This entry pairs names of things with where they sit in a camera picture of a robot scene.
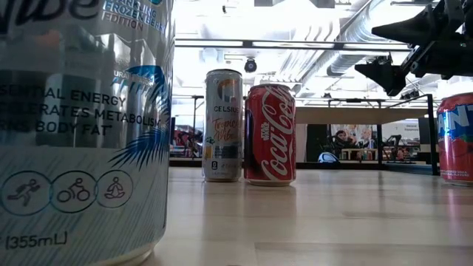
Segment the aluminum can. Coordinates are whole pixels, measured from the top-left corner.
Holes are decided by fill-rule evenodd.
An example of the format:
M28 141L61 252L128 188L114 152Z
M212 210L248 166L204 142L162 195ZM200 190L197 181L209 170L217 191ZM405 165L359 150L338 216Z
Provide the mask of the aluminum can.
M245 102L245 180L283 186L296 179L296 104L289 87L263 84Z
M172 8L0 1L0 264L138 263L164 234Z
M473 93L443 99L437 110L440 175L473 185Z
M242 175L242 75L216 69L205 79L203 176L234 182Z

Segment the desk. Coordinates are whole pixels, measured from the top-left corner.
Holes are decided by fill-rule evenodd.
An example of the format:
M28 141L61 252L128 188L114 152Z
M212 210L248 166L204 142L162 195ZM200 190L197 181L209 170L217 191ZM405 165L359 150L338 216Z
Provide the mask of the desk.
M142 266L470 265L473 190L440 187L416 174L298 170L292 186L264 188L171 167L166 233Z
M352 151L374 152L375 156L372 158L372 160L377 160L378 159L378 150L377 149L342 149L341 153L343 154L344 152L347 152L348 153L348 160L351 160L350 158L351 158Z

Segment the can lid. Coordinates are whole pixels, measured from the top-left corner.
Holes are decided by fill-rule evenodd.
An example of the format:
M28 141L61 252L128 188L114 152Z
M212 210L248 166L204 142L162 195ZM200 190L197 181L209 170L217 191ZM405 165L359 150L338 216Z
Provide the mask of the can lid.
M242 75L242 73L240 73L236 70L233 70L233 69L214 69L214 70L211 70L211 71L207 72L207 75L210 75L210 74L213 74L214 72L219 72L219 71L230 71L230 72L235 72L238 75Z
M278 84L278 83L263 83L263 84L260 84L260 85L255 85L255 86L252 86L250 88L250 91L253 90L253 89L258 89L258 88L263 87L263 86L279 86L283 89L286 89L287 91L290 91L290 87L288 87L286 85Z
M464 96L464 95L473 95L473 92L458 93L456 95L452 95L452 96L449 96L447 98L444 98L444 100L450 99L450 98L455 98L455 97L458 97L458 96Z

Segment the celsius logo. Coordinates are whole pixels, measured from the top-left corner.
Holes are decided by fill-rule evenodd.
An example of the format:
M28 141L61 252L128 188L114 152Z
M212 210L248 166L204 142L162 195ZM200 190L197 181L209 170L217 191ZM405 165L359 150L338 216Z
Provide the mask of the celsius logo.
M231 96L233 94L232 88L237 86L238 81L232 79L220 81L217 86L217 94L219 95L219 98L226 103L230 103L232 98L235 99L235 97Z
M152 4L161 4L163 0L148 0Z

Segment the security camera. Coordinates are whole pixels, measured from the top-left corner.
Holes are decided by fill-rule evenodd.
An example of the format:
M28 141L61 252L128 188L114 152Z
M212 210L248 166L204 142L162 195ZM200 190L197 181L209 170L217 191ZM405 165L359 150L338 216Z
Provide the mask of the security camera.
M256 71L257 65L254 58L249 58L245 63L245 71L247 73L253 73Z

